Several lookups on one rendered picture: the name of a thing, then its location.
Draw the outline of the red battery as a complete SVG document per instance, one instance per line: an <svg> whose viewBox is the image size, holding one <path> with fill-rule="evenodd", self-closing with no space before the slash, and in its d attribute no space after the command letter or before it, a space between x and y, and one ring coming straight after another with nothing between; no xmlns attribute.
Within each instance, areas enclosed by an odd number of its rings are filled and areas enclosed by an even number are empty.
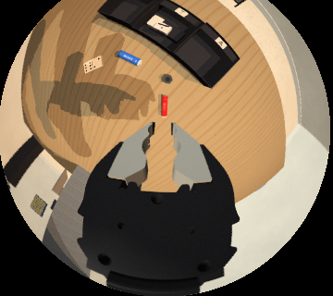
<svg viewBox="0 0 333 296"><path fill-rule="evenodd" d="M162 117L167 117L167 96L162 96Z"/></svg>

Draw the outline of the blue aa battery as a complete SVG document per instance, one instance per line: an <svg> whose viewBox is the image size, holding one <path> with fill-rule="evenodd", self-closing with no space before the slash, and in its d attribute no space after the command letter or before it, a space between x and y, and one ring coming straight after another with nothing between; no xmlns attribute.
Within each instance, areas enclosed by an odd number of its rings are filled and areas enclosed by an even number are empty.
<svg viewBox="0 0 333 296"><path fill-rule="evenodd" d="M142 64L142 60L139 59L138 57L134 56L134 55L131 55L129 53L126 53L122 50L120 50L117 54L118 57L126 60L126 61L129 61L130 63L134 64L135 66L140 66Z"/></svg>

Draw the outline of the cream domino tile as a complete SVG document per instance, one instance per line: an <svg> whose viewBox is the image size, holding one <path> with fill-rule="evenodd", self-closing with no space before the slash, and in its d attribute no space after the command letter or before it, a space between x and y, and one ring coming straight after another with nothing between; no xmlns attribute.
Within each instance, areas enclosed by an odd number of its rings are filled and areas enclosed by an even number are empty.
<svg viewBox="0 0 333 296"><path fill-rule="evenodd" d="M101 68L104 66L103 56L99 55L96 58L84 63L83 66L84 66L85 74L92 72L98 68Z"/></svg>

